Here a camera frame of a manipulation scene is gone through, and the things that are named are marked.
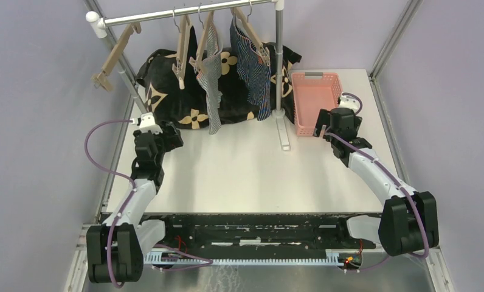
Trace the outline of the empty beige hanger far left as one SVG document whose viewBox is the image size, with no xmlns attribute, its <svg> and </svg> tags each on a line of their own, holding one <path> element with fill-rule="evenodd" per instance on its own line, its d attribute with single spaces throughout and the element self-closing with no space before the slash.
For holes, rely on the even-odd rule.
<svg viewBox="0 0 484 292">
<path fill-rule="evenodd" d="M 95 85 L 100 86 L 108 92 L 111 92 L 114 89 L 113 85 L 108 81 L 108 76 L 110 73 L 112 73 L 115 65 L 119 62 L 119 59 L 122 56 L 131 35 L 133 33 L 141 33 L 141 30 L 142 29 L 139 22 L 129 24 L 125 27 L 124 31 L 104 62 L 101 71 L 98 74 L 92 75 L 91 80 Z"/>
</svg>

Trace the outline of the pink plastic basket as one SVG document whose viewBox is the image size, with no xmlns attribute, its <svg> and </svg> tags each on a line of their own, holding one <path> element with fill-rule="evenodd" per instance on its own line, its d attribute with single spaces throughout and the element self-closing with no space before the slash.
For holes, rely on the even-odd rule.
<svg viewBox="0 0 484 292">
<path fill-rule="evenodd" d="M 299 137 L 312 136 L 321 109 L 337 107 L 342 86 L 334 72 L 293 72 L 294 125 Z"/>
</svg>

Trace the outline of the navy striped underwear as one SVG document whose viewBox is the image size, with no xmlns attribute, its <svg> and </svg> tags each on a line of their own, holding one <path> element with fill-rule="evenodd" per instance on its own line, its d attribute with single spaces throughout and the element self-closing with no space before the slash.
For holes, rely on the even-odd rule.
<svg viewBox="0 0 484 292">
<path fill-rule="evenodd" d="M 237 74 L 248 89 L 247 101 L 259 107 L 257 120 L 262 121 L 271 115 L 271 67 L 258 53 L 255 44 L 238 27 L 236 17 L 230 24 L 230 42 L 238 55 Z"/>
</svg>

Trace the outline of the black underwear cream waistband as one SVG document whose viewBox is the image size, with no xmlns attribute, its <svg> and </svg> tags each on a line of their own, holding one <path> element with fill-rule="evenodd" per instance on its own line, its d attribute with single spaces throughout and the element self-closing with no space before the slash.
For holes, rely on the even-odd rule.
<svg viewBox="0 0 484 292">
<path fill-rule="evenodd" d="M 197 45 L 197 38 L 194 26 L 190 27 L 189 30 L 189 37 L 188 37 L 188 49 L 187 49 L 187 57 L 185 59 L 185 76 L 188 78 L 194 73 L 193 66 L 189 63 L 189 60 L 193 58 L 196 59 L 196 51 L 198 48 Z"/>
</svg>

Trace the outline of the beige clip hanger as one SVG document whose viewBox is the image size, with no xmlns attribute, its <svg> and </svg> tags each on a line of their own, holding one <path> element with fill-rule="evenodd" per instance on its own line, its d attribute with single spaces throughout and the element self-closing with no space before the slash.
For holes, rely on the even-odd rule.
<svg viewBox="0 0 484 292">
<path fill-rule="evenodd" d="M 185 72 L 188 62 L 188 44 L 190 39 L 190 28 L 192 27 L 190 17 L 183 15 L 177 25 L 179 36 L 178 46 L 176 49 L 175 63 L 172 65 L 172 71 L 178 80 L 179 89 L 185 88 Z"/>
</svg>

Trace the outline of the black floral blanket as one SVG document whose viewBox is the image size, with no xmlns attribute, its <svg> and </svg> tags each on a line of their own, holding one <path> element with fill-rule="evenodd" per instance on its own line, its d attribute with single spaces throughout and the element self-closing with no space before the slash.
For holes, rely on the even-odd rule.
<svg viewBox="0 0 484 292">
<path fill-rule="evenodd" d="M 145 107 L 159 121 L 173 122 L 177 128 L 196 130 L 209 126 L 206 93 L 191 66 L 187 66 L 185 88 L 179 89 L 172 71 L 176 52 L 168 49 L 154 51 L 136 75 L 138 85 L 145 89 Z M 222 100 L 219 108 L 223 125 L 244 122 L 257 117 L 259 108 L 247 100 L 248 90 L 237 74 L 237 53 L 225 47 L 221 53 L 222 75 L 219 90 Z"/>
</svg>

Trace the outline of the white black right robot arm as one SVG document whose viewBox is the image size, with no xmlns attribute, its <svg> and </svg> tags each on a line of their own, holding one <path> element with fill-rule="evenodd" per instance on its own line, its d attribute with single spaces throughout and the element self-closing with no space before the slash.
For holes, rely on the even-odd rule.
<svg viewBox="0 0 484 292">
<path fill-rule="evenodd" d="M 350 248 L 359 239 L 381 245 L 389 256 L 427 257 L 439 244 L 437 202 L 394 175 L 372 145 L 358 137 L 362 118 L 349 108 L 321 109 L 313 136 L 330 143 L 333 155 L 366 183 L 382 205 L 380 217 L 358 215 L 339 227 L 336 241 Z"/>
</svg>

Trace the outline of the beige hanger with navy underwear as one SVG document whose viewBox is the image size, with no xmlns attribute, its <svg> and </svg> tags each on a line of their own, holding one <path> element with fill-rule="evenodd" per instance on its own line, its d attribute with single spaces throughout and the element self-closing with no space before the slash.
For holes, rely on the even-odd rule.
<svg viewBox="0 0 484 292">
<path fill-rule="evenodd" d="M 260 59 L 265 65 L 269 66 L 271 64 L 269 51 L 264 46 L 263 42 L 261 41 L 260 37 L 256 33 L 252 24 L 249 22 L 249 16 L 252 14 L 252 1 L 248 1 L 248 3 L 250 6 L 250 12 L 248 15 L 245 15 L 244 12 L 239 7 L 231 8 L 231 13 L 237 20 L 239 20 L 240 24 L 242 25 L 245 31 L 246 36 L 252 42 L 252 45 L 255 48 L 256 54 L 260 57 Z"/>
</svg>

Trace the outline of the grey white striped underwear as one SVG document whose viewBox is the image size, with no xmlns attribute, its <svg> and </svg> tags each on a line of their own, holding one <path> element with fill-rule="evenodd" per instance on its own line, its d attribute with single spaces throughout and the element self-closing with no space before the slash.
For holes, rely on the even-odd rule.
<svg viewBox="0 0 484 292">
<path fill-rule="evenodd" d="M 219 79 L 222 75 L 221 52 L 222 40 L 220 39 L 216 27 L 211 24 L 206 30 L 206 49 L 202 65 L 197 75 L 198 83 L 206 93 L 206 108 L 209 117 L 209 134 L 216 134 L 221 128 L 219 107 L 222 92 L 219 90 Z"/>
</svg>

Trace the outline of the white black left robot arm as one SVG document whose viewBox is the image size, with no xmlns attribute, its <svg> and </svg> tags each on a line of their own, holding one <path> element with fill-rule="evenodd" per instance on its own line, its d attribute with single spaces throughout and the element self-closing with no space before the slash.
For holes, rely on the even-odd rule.
<svg viewBox="0 0 484 292">
<path fill-rule="evenodd" d="M 142 221 L 142 217 L 161 188 L 164 155 L 184 144 L 181 133 L 174 123 L 162 122 L 154 130 L 139 127 L 133 135 L 136 157 L 131 174 L 120 175 L 131 188 L 106 220 L 86 232 L 89 280 L 117 288 L 137 282 L 146 254 L 156 243 L 171 246 L 176 237 L 175 230 L 162 221 Z"/>
</svg>

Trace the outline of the beige hanger with striped underwear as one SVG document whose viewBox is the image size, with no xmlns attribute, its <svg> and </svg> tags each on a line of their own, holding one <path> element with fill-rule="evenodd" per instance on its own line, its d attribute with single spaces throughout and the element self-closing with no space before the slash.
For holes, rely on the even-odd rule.
<svg viewBox="0 0 484 292">
<path fill-rule="evenodd" d="M 202 24 L 202 34 L 198 42 L 198 48 L 196 50 L 195 58 L 190 57 L 188 60 L 188 63 L 193 67 L 193 70 L 196 74 L 198 74 L 200 71 L 206 70 L 206 67 L 204 66 L 204 63 L 202 60 L 202 56 L 206 49 L 210 29 L 213 27 L 213 16 L 214 16 L 214 11 L 212 10 L 208 13 L 206 20 L 203 21 L 201 19 L 201 6 L 202 4 L 200 3 L 198 6 L 198 17 L 199 17 L 200 23 Z"/>
</svg>

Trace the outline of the silver white clothes rack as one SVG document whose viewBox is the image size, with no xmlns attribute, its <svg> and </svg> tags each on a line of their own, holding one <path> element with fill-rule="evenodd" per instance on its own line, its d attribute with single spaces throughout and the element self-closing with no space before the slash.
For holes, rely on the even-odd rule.
<svg viewBox="0 0 484 292">
<path fill-rule="evenodd" d="M 104 41 L 107 48 L 113 49 L 114 45 L 116 44 L 119 38 L 115 38 L 111 27 L 119 26 L 122 24 L 131 24 L 135 22 L 144 22 L 144 21 L 152 21 L 157 19 L 164 19 L 164 18 L 176 18 L 177 16 L 182 15 L 193 15 L 198 14 L 198 5 L 193 7 L 180 7 L 180 8 L 173 8 L 171 10 L 163 10 L 159 12 L 150 12 L 150 13 L 143 13 L 138 15 L 131 15 L 131 16 L 122 16 L 118 18 L 105 18 L 103 16 L 102 10 L 99 6 L 97 1 L 85 1 L 84 2 L 88 12 L 86 13 L 86 21 L 92 27 L 94 33 L 96 34 L 97 38 Z M 267 4 L 268 1 L 252 1 L 252 6 L 260 5 L 260 4 Z M 276 109 L 272 112 L 272 116 L 275 119 L 275 123 L 277 126 L 278 137 L 280 141 L 280 146 L 283 151 L 289 151 L 291 149 L 291 144 L 289 141 L 289 137 L 286 130 L 285 124 L 285 110 L 282 108 L 282 81 L 283 81 L 283 74 L 282 74 L 282 67 L 283 67 L 283 10 L 285 8 L 284 1 L 271 1 L 274 5 L 275 10 L 275 54 L 276 54 L 276 67 L 277 67 L 277 74 L 275 78 L 276 82 L 276 93 L 275 93 L 275 101 L 276 101 Z M 209 12 L 209 11 L 216 11 L 216 10 L 224 10 L 224 9 L 231 9 L 235 7 L 244 7 L 249 6 L 248 1 L 228 1 L 228 2 L 219 2 L 219 3 L 212 3 L 212 4 L 202 4 L 201 12 Z M 130 64 L 127 62 L 126 58 L 122 54 L 119 59 L 120 64 L 120 73 L 123 76 L 123 81 L 130 90 L 130 92 L 134 95 L 134 101 L 136 105 L 141 110 L 141 112 L 146 113 L 146 109 L 142 104 L 141 96 L 136 92 L 134 87 L 134 77 L 133 71 L 130 68 Z"/>
</svg>

